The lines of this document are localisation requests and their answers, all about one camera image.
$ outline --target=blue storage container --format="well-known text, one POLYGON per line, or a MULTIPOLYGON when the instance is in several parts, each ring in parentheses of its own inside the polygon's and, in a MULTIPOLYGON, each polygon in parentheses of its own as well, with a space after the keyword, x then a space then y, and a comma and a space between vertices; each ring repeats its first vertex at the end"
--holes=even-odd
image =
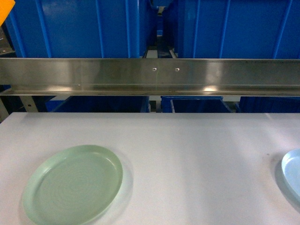
POLYGON ((299 59, 299 12, 300 0, 174 0, 164 37, 179 58, 299 59))
POLYGON ((162 96, 163 113, 231 113, 222 97, 162 96))
POLYGON ((241 97, 237 113, 300 113, 300 97, 241 97))
POLYGON ((168 6, 172 0, 153 0, 154 6, 168 6))
POLYGON ((157 35, 163 35, 163 17, 162 15, 157 16, 157 35))
POLYGON ((155 41, 150 0, 15 0, 6 25, 18 57, 139 58, 155 41))
POLYGON ((146 96, 73 96, 52 112, 67 113, 148 113, 146 96))

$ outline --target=plastic plate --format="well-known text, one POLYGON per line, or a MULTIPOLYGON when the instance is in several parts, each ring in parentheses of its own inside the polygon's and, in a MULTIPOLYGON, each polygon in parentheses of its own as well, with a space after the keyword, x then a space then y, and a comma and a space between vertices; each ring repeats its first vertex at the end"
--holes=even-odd
POLYGON ((287 187, 300 201, 300 149, 286 153, 282 159, 281 168, 287 187))
POLYGON ((24 211, 37 225, 83 225, 110 205, 123 177, 121 162, 96 145, 66 149, 46 160, 22 195, 24 211))

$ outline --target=stainless steel rail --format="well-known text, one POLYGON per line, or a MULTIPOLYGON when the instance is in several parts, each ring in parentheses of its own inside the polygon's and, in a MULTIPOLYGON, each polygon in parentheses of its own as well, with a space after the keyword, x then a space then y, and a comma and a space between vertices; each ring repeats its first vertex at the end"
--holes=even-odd
POLYGON ((300 60, 0 59, 0 95, 300 96, 300 60))

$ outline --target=table surface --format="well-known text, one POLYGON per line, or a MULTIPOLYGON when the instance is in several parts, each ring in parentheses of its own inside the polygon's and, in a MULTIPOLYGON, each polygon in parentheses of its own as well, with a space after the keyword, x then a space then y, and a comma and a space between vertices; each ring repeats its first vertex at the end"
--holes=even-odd
POLYGON ((29 225, 30 175, 71 146, 120 158, 121 189, 99 224, 298 225, 281 159, 300 114, 13 113, 0 124, 0 224, 29 225))

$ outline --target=green plate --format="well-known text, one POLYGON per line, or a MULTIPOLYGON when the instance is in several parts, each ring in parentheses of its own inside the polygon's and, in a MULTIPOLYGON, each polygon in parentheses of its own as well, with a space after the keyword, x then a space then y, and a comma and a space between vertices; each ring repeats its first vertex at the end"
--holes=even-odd
POLYGON ((82 225, 98 217, 118 193, 122 165, 96 145, 66 149, 46 160, 30 177, 22 202, 37 225, 82 225))

